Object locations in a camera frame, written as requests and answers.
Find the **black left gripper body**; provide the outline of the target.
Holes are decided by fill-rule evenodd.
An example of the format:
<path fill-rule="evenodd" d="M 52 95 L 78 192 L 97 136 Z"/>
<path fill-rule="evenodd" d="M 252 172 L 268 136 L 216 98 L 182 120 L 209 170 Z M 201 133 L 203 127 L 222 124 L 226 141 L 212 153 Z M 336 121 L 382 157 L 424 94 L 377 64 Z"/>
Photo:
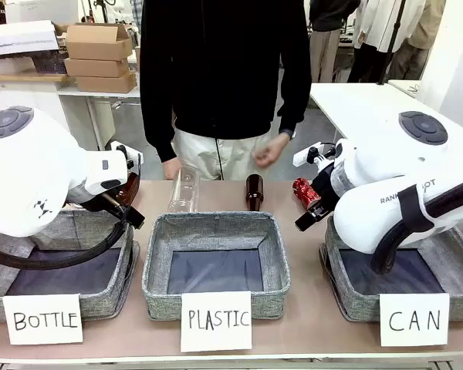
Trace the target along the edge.
<path fill-rule="evenodd" d="M 107 212 L 119 220 L 126 217 L 126 207 L 108 193 L 98 194 L 81 206 L 89 212 Z"/>

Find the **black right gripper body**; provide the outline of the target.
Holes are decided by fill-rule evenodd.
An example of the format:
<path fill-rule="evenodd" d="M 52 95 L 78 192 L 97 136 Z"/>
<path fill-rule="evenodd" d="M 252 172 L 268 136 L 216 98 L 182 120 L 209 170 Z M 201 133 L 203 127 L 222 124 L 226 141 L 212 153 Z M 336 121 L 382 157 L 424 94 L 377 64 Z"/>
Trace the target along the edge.
<path fill-rule="evenodd" d="M 311 187 L 320 196 L 320 205 L 324 210 L 334 210 L 339 196 L 336 194 L 331 184 L 332 167 L 325 167 L 313 179 Z"/>

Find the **person's left hand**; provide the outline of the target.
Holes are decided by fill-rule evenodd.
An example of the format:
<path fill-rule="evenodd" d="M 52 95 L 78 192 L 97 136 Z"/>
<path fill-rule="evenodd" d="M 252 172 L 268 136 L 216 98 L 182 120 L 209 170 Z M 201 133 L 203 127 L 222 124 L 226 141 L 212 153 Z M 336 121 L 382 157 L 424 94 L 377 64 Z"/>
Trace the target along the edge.
<path fill-rule="evenodd" d="M 291 137 L 292 136 L 287 132 L 279 133 L 273 139 L 268 141 L 265 146 L 256 150 L 253 154 L 256 165 L 261 168 L 271 166 L 278 158 L 280 158 L 282 151 L 288 145 Z"/>

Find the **person's right hand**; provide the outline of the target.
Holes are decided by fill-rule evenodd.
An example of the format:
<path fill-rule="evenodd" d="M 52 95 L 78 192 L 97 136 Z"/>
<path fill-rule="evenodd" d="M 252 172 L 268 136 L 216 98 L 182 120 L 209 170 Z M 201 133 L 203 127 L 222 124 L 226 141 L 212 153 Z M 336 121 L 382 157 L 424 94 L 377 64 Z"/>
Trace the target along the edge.
<path fill-rule="evenodd" d="M 165 180 L 173 180 L 179 173 L 179 171 L 183 167 L 183 163 L 181 159 L 176 156 L 170 160 L 166 160 L 162 163 L 163 166 L 163 173 Z"/>

